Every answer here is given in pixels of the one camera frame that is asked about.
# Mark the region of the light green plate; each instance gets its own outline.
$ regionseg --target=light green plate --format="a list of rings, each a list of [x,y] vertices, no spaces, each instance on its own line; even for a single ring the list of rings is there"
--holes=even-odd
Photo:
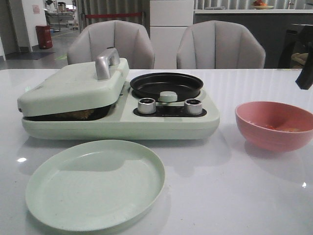
[[[144,214],[164,180],[164,165],[150,149],[129,141],[88,142],[42,164],[28,182],[26,204],[57,229],[107,229]]]

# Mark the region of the silver handle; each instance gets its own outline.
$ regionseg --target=silver handle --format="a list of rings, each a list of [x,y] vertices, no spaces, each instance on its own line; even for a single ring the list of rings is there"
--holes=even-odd
[[[116,48],[109,48],[98,55],[96,59],[96,72],[98,80],[108,80],[111,78],[110,65],[118,65],[120,63],[119,55]]]

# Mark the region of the pink bowl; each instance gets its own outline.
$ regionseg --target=pink bowl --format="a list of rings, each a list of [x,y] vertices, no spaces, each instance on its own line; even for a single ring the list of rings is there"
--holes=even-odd
[[[241,134],[260,148],[293,151],[313,138],[313,114],[292,105],[255,101],[237,106],[235,113]]]

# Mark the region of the white table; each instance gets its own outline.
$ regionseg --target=white table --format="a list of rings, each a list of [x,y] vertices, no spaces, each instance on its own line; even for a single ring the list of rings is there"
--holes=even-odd
[[[29,137],[17,109],[17,98],[55,71],[0,71],[0,234],[3,235],[60,234],[28,212],[25,188],[42,163],[83,141]],[[159,70],[131,70],[129,78],[152,71]],[[166,183],[152,210],[119,234],[312,235],[313,142],[288,153],[259,149],[241,136],[234,114],[238,104],[253,100],[279,101],[313,112],[313,88],[300,90],[294,82],[300,71],[179,72],[203,79],[221,112],[220,126],[204,140],[136,141],[160,156],[166,169]]]

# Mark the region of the chair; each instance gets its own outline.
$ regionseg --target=chair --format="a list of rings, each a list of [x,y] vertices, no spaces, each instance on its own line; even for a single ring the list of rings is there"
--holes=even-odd
[[[187,27],[178,53],[178,69],[261,69],[265,50],[241,24],[207,21]]]
[[[155,54],[144,26],[107,21],[87,26],[67,51],[68,64],[95,61],[109,47],[128,60],[131,69],[153,69]]]

